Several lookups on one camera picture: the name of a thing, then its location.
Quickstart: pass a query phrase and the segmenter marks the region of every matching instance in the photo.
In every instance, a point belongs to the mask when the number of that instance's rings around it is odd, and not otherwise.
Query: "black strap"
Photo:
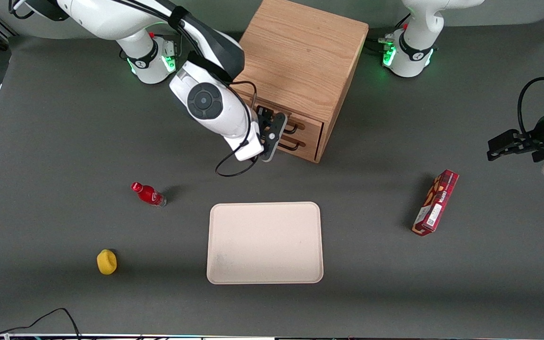
[[[408,46],[408,44],[406,44],[406,41],[404,40],[404,32],[400,34],[399,43],[400,43],[400,48],[402,49],[402,51],[408,54],[408,57],[410,58],[411,61],[422,60],[423,57],[427,56],[429,51],[432,50],[432,47],[426,48],[425,50],[417,50],[416,48],[412,48]]]
[[[190,51],[190,53],[188,53],[188,61],[192,62],[192,64],[195,64],[196,66],[203,67],[205,71],[209,73],[213,73],[227,85],[229,85],[233,80],[232,77],[230,77],[230,75],[224,69],[216,65],[214,62],[199,56],[194,51]]]
[[[179,22],[184,19],[184,17],[188,14],[190,14],[190,12],[186,8],[182,6],[176,6],[171,12],[169,19],[167,19],[167,23],[169,24],[169,26],[171,26],[171,28],[177,31],[179,27]]]
[[[131,58],[130,56],[127,56],[127,59],[134,64],[136,67],[144,69],[148,68],[151,64],[151,61],[155,60],[158,54],[158,43],[153,40],[153,48],[151,48],[151,51],[148,52],[147,55],[143,56],[142,58]]]

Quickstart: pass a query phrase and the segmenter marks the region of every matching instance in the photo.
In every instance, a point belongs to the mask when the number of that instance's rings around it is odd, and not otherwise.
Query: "black cable on table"
[[[9,333],[9,332],[12,332],[12,331],[17,331],[17,330],[20,330],[20,329],[30,329],[31,327],[36,325],[39,321],[41,321],[43,318],[45,318],[47,316],[50,316],[51,314],[54,314],[55,312],[57,312],[59,310],[62,310],[68,316],[68,318],[71,320],[71,323],[73,324],[73,330],[75,331],[75,334],[77,335],[77,339],[80,340],[81,337],[80,337],[79,329],[77,327],[77,323],[75,323],[73,317],[68,312],[68,310],[66,308],[62,308],[62,307],[61,308],[56,308],[56,309],[52,310],[51,312],[41,316],[39,319],[36,319],[35,321],[33,321],[33,323],[31,323],[28,326],[13,327],[11,329],[6,329],[5,331],[0,331],[0,335],[5,334],[5,333]]]
[[[522,102],[524,99],[524,95],[526,94],[526,91],[529,89],[529,87],[536,83],[544,80],[544,77],[538,77],[534,78],[533,80],[530,80],[520,92],[520,97],[518,98],[518,125],[520,126],[520,130],[522,130],[522,134],[524,135],[524,138],[526,138],[526,141],[532,145],[533,148],[537,149],[537,151],[540,151],[544,153],[544,149],[540,147],[535,141],[533,141],[529,131],[526,131],[526,128],[524,127],[524,121],[522,118]]]

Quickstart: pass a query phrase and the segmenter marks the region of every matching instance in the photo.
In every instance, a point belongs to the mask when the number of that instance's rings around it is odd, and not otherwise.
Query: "black metal handle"
[[[299,148],[299,144],[295,144],[295,146],[293,148],[291,148],[291,146],[287,146],[287,145],[282,144],[282,143],[278,143],[278,146],[280,148],[287,149],[289,151],[295,151],[295,150],[297,150]]]
[[[295,151],[297,150],[300,146],[306,146],[306,144],[304,142],[300,142],[298,140],[288,140],[287,142],[293,142],[295,143],[295,146],[287,146],[285,144],[282,144],[282,143],[278,143],[278,146],[283,148],[283,149],[287,149],[289,151]]]
[[[293,129],[290,129],[290,130],[285,129],[285,131],[283,131],[282,133],[283,134],[294,134],[298,130],[297,128],[298,128],[298,125],[295,124],[295,125],[293,125]]]

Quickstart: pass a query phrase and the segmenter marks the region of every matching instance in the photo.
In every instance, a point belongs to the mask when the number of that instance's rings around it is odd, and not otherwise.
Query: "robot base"
[[[397,76],[411,78],[418,76],[419,73],[429,65],[434,50],[432,49],[427,56],[423,56],[421,60],[410,60],[410,57],[402,50],[399,43],[395,43],[403,32],[404,30],[401,28],[393,33],[386,34],[385,39],[380,39],[381,43],[385,43],[389,46],[389,49],[383,55],[382,65],[391,69]]]
[[[139,68],[127,61],[132,73],[145,84],[158,84],[176,71],[173,41],[166,41],[162,37],[154,37],[153,41],[158,45],[158,53],[147,68]]]

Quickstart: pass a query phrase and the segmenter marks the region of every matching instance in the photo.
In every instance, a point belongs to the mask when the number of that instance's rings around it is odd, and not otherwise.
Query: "black cable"
[[[30,329],[35,324],[37,324],[39,321],[41,321],[41,319],[45,318],[46,316],[50,316],[51,314],[54,314],[54,312],[57,312],[59,310],[62,310],[63,312],[65,312],[67,314],[68,318],[71,320],[71,323],[73,324],[73,329],[75,331],[75,334],[77,335],[77,339],[80,340],[81,337],[80,337],[79,329],[77,328],[77,323],[75,323],[73,317],[71,316],[71,314],[68,312],[68,310],[66,308],[56,308],[56,309],[52,310],[51,312],[41,316],[39,319],[36,319],[35,321],[33,321],[33,323],[31,323],[28,326],[21,326],[21,327],[14,327],[14,328],[11,328],[11,329],[6,329],[5,331],[0,331],[0,335],[5,334],[5,333],[9,333],[9,332],[12,332],[12,331],[17,331],[19,329]]]
[[[408,13],[408,14],[406,15],[406,17],[403,17],[402,20],[399,21],[394,27],[395,27],[395,28],[400,27],[400,25],[402,25],[402,23],[403,23],[404,21],[406,21],[406,19],[408,19],[408,17],[410,17],[410,13]]]
[[[152,7],[146,6],[145,4],[141,4],[140,2],[137,2],[136,0],[111,0],[111,1],[114,1],[118,4],[123,4],[133,9],[140,10],[146,14],[150,14],[153,17],[157,17],[167,22],[167,18],[165,17],[163,13],[157,11],[156,9],[153,9]]]
[[[249,82],[249,81],[244,81],[244,82],[234,82],[234,83],[231,83],[231,85],[238,85],[238,84],[250,84],[252,87],[253,87],[253,96],[256,97],[257,96],[257,86],[255,86],[255,84],[253,84],[253,82]],[[218,165],[215,167],[215,173],[218,174],[219,176],[221,177],[236,177],[236,176],[240,176],[242,174],[244,174],[245,172],[248,172],[249,170],[251,170],[251,168],[253,166],[255,166],[255,163],[257,163],[257,160],[259,159],[259,155],[255,156],[254,158],[251,159],[251,164],[244,168],[244,170],[240,171],[240,172],[236,172],[235,174],[230,174],[230,175],[227,175],[227,174],[222,174],[220,173],[220,166],[222,164],[224,164],[224,162],[228,161],[228,159],[230,157],[232,157],[233,155],[235,155],[235,153],[237,153],[239,151],[240,148],[242,148],[243,146],[246,145],[247,143],[247,140],[249,138],[249,134],[251,133],[251,116],[249,114],[250,110],[249,108],[247,107],[247,104],[245,104],[244,100],[242,100],[240,98],[240,95],[238,95],[238,93],[236,93],[236,91],[231,88],[230,86],[228,86],[229,90],[232,91],[232,93],[240,100],[240,102],[242,103],[242,106],[244,107],[245,109],[245,114],[246,114],[246,120],[247,120],[247,129],[246,129],[246,135],[245,135],[245,138],[242,140],[242,142],[240,142],[240,145],[234,149],[231,153],[229,153],[228,155],[226,155],[226,157],[224,157],[222,159],[222,161],[220,161],[220,163],[218,163]]]
[[[536,144],[535,141],[533,141],[529,131],[526,131],[526,129],[524,128],[524,121],[523,121],[523,118],[522,118],[522,101],[524,99],[524,95],[526,94],[526,91],[528,90],[528,88],[536,83],[536,82],[540,82],[544,80],[544,77],[538,77],[538,78],[534,78],[533,80],[530,80],[523,88],[522,88],[522,91],[520,91],[520,97],[518,98],[518,125],[520,125],[520,130],[522,130],[522,134],[524,135],[524,138],[526,138],[526,141],[531,144],[533,146],[533,148],[537,149],[538,151],[544,153],[544,150],[538,145]]]
[[[179,26],[177,28],[177,31],[179,32],[180,35],[182,36],[185,36],[186,37],[186,40],[188,40],[188,42],[190,43],[190,45],[192,45],[192,47],[194,48],[195,52],[201,56],[201,57],[204,57],[203,56],[203,51],[201,51],[201,49],[198,47],[198,44],[196,43],[196,41],[194,39],[192,39],[192,36],[190,36],[188,34],[188,32],[186,32],[186,30],[184,30],[184,28],[182,26]]]
[[[366,44],[363,45],[364,48],[366,48],[367,50],[371,51],[371,52],[375,52],[377,54],[383,54],[383,52],[381,52],[380,50],[376,50],[375,48],[372,48],[370,46],[367,46]]]
[[[8,12],[14,17],[16,17],[17,19],[20,19],[20,20],[28,19],[31,15],[35,13],[35,11],[32,10],[23,16],[19,16],[18,13],[16,13],[14,9],[14,6],[16,3],[17,2],[12,2],[12,0],[8,0]]]

